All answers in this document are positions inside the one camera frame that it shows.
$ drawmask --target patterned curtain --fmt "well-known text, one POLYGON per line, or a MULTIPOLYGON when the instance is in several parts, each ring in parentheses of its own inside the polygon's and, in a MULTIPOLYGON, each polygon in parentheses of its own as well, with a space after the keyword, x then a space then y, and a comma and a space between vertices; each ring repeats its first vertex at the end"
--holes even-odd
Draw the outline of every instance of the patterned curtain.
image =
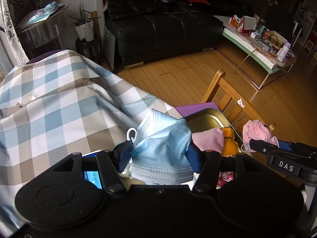
POLYGON ((15 26, 30 12, 39 8, 40 0, 0 0, 0 13, 7 33, 9 44, 19 64, 26 64, 29 59, 26 56, 15 26))

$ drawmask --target plaid fabric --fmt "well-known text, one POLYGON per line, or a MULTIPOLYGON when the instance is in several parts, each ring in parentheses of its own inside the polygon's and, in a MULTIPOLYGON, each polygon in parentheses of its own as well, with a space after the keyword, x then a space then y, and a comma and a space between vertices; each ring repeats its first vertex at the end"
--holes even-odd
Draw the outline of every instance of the plaid fabric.
POLYGON ((112 149, 151 108, 175 108, 81 55, 65 50, 19 65, 0 84, 0 232, 23 224, 17 191, 72 152, 112 149))

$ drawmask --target yellow folded cloth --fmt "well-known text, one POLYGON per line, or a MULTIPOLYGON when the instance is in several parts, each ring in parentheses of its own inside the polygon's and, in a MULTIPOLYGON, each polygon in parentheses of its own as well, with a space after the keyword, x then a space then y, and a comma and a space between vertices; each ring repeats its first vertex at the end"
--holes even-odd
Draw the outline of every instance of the yellow folded cloth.
POLYGON ((238 153, 238 143, 235 142, 234 130, 230 127, 221 128, 224 135, 222 156, 233 156, 238 153))

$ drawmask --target black stool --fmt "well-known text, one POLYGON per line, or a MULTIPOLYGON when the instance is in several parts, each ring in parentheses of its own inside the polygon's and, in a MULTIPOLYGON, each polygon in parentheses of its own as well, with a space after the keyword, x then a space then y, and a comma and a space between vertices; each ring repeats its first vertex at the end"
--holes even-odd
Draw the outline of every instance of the black stool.
POLYGON ((84 50, 83 49, 89 49, 90 52, 90 60, 96 60, 97 63, 100 64, 100 56, 102 54, 102 44, 101 44, 101 40, 100 37, 94 33, 94 38, 92 41, 86 41, 86 39, 80 40, 79 38, 76 39, 75 42, 75 46, 76 46, 76 50, 77 53, 84 55, 84 50))

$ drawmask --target blue face mask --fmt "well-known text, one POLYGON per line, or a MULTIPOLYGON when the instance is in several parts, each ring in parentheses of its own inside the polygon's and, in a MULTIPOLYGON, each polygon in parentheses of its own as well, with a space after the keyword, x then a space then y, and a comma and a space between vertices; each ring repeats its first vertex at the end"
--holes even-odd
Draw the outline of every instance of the blue face mask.
POLYGON ((136 130, 131 176, 167 185, 191 181, 193 170, 185 156, 190 141, 185 119, 151 109, 136 130))

